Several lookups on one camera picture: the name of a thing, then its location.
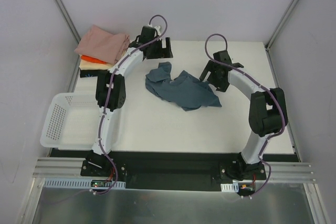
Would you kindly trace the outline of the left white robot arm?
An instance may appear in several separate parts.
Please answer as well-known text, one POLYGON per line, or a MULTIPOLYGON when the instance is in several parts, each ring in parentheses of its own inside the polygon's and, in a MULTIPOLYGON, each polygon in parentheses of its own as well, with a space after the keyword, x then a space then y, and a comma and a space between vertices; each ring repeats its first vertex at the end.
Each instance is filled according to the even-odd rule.
POLYGON ((170 37, 162 38, 152 25, 143 26, 125 55, 110 69, 98 74, 95 99, 99 106, 99 126, 92 150, 86 157, 87 167, 99 176, 114 171, 107 158, 118 139, 121 108, 126 101, 125 79, 135 66, 149 59, 173 58, 170 37))

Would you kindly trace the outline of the teal blue t-shirt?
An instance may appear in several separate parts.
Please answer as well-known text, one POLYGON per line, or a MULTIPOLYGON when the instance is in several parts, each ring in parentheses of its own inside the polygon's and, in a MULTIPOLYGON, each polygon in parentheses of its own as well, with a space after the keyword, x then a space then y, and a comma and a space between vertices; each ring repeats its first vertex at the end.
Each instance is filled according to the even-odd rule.
POLYGON ((170 62, 159 63, 157 68, 145 75, 146 89, 156 97, 176 104, 184 111, 222 106, 208 82, 201 82, 185 70, 172 79, 171 70, 170 62))

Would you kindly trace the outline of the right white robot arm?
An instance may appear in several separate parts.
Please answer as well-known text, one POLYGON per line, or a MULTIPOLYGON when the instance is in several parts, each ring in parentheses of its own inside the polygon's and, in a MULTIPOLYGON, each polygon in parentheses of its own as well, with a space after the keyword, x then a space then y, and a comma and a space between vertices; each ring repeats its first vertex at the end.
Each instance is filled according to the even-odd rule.
POLYGON ((284 91, 259 84, 243 71, 242 64, 232 62, 226 50, 213 54, 200 80, 207 80, 219 92, 234 86, 249 99, 249 139, 236 160, 225 168, 226 176, 231 179, 248 179, 264 169, 262 158, 270 139, 281 134, 288 124, 284 91))

